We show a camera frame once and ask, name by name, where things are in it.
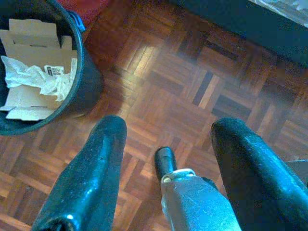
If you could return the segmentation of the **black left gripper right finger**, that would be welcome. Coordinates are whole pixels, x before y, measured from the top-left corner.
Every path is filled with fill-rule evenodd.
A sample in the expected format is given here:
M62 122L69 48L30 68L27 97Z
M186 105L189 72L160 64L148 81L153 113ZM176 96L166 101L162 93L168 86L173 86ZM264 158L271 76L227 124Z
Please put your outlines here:
M211 126L222 181L243 231L305 231L308 189L242 120Z

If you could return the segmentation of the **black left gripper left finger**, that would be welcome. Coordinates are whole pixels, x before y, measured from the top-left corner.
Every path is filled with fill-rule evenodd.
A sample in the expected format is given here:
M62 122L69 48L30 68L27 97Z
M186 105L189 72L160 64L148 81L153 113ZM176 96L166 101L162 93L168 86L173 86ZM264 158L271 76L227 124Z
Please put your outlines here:
M63 170L37 215L33 231L109 231L119 191L127 126L108 115L92 129Z

